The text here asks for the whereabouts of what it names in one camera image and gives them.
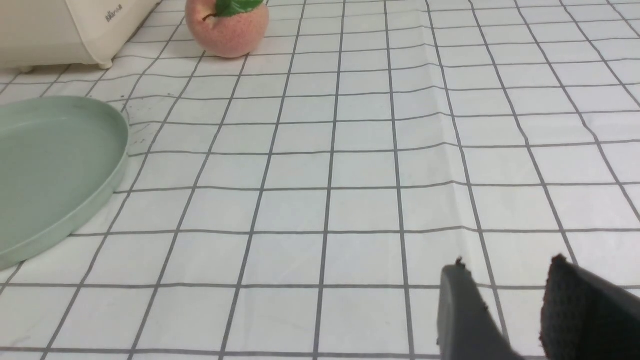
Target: white appliance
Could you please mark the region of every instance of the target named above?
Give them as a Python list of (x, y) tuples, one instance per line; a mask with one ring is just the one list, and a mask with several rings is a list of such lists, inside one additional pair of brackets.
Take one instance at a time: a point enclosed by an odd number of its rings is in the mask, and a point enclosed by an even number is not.
[(111, 60), (161, 0), (0, 0), (0, 68)]

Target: fake fruit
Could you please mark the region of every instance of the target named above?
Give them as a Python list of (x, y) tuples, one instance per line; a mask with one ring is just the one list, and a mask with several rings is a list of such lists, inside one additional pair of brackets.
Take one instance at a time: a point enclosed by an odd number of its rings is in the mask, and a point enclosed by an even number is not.
[(255, 50), (269, 24), (262, 0), (187, 0), (185, 16), (196, 42), (222, 58)]

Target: peach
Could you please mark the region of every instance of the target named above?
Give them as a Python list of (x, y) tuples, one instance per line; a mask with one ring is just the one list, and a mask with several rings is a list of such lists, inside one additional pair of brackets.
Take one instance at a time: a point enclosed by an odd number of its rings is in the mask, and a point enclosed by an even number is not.
[(222, 58), (238, 58), (255, 50), (269, 24), (264, 3), (249, 12), (217, 17), (216, 0), (187, 0), (185, 16), (196, 42)]

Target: table surface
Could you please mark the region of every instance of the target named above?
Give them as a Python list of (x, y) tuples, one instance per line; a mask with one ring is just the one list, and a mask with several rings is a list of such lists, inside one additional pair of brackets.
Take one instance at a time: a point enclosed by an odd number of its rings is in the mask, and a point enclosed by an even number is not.
[(552, 256), (640, 289), (637, 1), (269, 0), (237, 60), (184, 5), (108, 71), (0, 71), (0, 104), (88, 96), (131, 123), (109, 204), (0, 272), (8, 359), (438, 359), (458, 256), (542, 359)]

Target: mint green tray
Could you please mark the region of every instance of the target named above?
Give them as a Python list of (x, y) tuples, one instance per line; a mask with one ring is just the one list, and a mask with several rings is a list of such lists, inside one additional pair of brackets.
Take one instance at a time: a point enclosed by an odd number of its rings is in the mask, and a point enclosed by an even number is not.
[(89, 221), (122, 180), (129, 126), (84, 97), (0, 106), (0, 270)]

